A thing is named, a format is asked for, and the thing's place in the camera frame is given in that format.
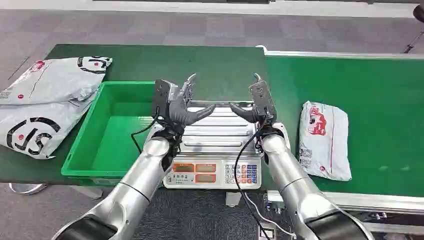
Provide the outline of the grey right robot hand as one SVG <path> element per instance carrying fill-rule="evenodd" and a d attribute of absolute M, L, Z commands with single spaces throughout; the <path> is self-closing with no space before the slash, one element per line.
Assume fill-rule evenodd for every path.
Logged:
<path fill-rule="evenodd" d="M 231 110 L 249 123 L 260 123 L 263 126 L 272 126 L 277 120 L 277 110 L 269 86 L 261 76 L 254 72 L 255 83 L 248 87 L 253 100 L 251 110 L 245 110 L 234 102 L 230 102 Z"/>

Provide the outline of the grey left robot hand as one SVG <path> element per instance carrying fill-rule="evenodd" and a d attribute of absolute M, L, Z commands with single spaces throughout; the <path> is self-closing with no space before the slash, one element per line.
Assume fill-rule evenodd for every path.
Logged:
<path fill-rule="evenodd" d="M 216 108 L 215 104 L 209 104 L 197 111 L 188 110 L 193 99 L 196 75 L 192 73 L 182 87 L 167 80 L 155 80 L 151 115 L 172 135 L 183 135 L 186 126 L 210 116 Z"/>

